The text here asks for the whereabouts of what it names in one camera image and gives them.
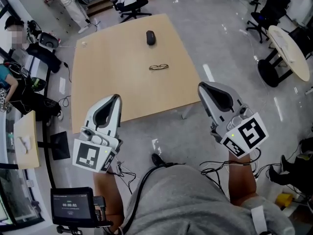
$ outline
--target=gray shirt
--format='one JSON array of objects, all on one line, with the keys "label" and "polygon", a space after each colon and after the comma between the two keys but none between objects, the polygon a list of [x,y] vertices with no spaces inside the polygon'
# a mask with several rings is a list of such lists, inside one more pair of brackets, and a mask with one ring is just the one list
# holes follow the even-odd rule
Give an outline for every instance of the gray shirt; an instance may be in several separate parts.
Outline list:
[{"label": "gray shirt", "polygon": [[[137,190],[130,200],[124,227]],[[199,171],[175,165],[154,171],[146,181],[135,219],[127,235],[256,235],[251,209],[263,205],[268,231],[293,235],[294,228],[280,209],[263,197],[232,205]]]}]

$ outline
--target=wooden table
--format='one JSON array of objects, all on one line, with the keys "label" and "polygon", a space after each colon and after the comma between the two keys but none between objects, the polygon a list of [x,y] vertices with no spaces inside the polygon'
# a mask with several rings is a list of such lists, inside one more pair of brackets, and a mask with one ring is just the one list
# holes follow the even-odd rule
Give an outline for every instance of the wooden table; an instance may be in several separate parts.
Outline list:
[{"label": "wooden table", "polygon": [[[24,153],[18,137],[30,139],[30,149]],[[31,111],[19,121],[14,123],[14,144],[17,164],[19,169],[31,169],[39,167],[37,132],[35,112]]]},{"label": "wooden table", "polygon": [[[152,30],[156,44],[148,46]],[[164,70],[152,65],[168,64]],[[95,32],[77,41],[72,74],[72,129],[80,132],[88,109],[119,94],[122,121],[198,102],[200,79],[165,14],[145,17]]]},{"label": "wooden table", "polygon": [[[290,55],[292,56],[293,62],[289,62],[283,50],[275,41],[273,35],[276,34],[276,32],[278,32],[278,34],[280,34],[284,41],[287,43],[288,53],[290,53]],[[264,81],[272,87],[277,87],[280,82],[285,80],[292,73],[296,74],[300,79],[305,82],[309,81],[310,71],[307,60],[305,59],[305,56],[303,55],[299,46],[291,38],[291,36],[281,28],[271,25],[268,28],[268,37],[271,39],[275,49],[265,60],[260,60],[258,63],[259,72]],[[273,64],[271,64],[270,60],[278,53],[280,57]],[[288,70],[285,74],[279,77],[277,71],[275,70],[275,67],[282,60],[285,61],[290,70]]]}]

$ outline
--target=wooden pallet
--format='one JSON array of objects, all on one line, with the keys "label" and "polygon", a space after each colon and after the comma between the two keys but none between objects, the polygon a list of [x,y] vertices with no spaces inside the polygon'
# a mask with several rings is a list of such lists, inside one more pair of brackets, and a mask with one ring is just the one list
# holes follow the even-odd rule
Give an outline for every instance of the wooden pallet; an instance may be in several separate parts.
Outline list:
[{"label": "wooden pallet", "polygon": [[94,0],[88,5],[87,15],[91,17],[111,8],[113,8],[113,4],[110,0]]}]

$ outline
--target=concrete floor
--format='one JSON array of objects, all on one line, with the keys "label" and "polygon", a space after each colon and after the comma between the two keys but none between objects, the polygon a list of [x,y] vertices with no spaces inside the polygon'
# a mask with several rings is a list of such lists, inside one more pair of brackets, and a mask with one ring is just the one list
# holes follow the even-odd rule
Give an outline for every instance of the concrete floor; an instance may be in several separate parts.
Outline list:
[{"label": "concrete floor", "polygon": [[[245,36],[246,21],[251,19],[254,6],[250,0],[149,0],[142,10],[153,14],[166,13],[179,33],[191,56],[201,80],[208,80],[203,69],[207,64],[216,82],[224,83],[235,89],[254,112],[259,112],[269,138],[261,145],[260,167],[280,161],[280,156],[289,157],[298,142],[310,133],[313,112],[313,94],[305,96],[312,79],[305,83],[295,75],[283,81],[277,88],[264,85],[256,69],[256,61],[266,58],[270,53],[267,42],[259,43],[256,31]],[[92,18],[99,24],[98,30],[113,26],[121,21],[115,10],[108,10]],[[292,30],[294,26],[286,18],[281,19],[280,27]],[[76,41],[95,31],[92,26],[82,35],[72,36],[60,48],[57,56],[67,62],[72,69]],[[308,60],[310,68],[313,58]],[[65,94],[59,91],[60,78],[66,79]],[[70,95],[71,84],[68,70],[63,68],[50,77],[48,96],[59,100]],[[62,122],[55,120],[51,134],[67,131],[70,152],[73,140],[78,135],[71,131],[70,105],[62,107],[65,117]],[[117,158],[123,166],[140,178],[151,165],[153,140],[168,162],[186,163],[200,169],[199,164],[206,160],[227,160],[227,151],[210,136],[211,120],[202,105],[196,104],[189,118],[180,117],[183,108],[123,122],[119,128],[120,138],[124,141]],[[93,187],[92,173],[72,166],[71,159],[53,161],[51,165],[57,187]],[[220,171],[222,187],[227,192],[228,172]],[[135,189],[138,179],[132,183]],[[124,205],[130,193],[121,179],[117,179]],[[257,181],[258,193],[274,200],[281,187],[270,182],[265,173]]]}]

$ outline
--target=teal shirt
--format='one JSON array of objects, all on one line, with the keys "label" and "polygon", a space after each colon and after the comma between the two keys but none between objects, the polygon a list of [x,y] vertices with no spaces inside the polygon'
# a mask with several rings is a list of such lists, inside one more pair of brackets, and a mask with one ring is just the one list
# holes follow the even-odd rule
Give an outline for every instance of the teal shirt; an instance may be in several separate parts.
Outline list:
[{"label": "teal shirt", "polygon": [[11,75],[9,69],[4,65],[0,65],[0,88],[4,88],[5,90],[10,88],[10,85],[5,81],[8,74]]}]

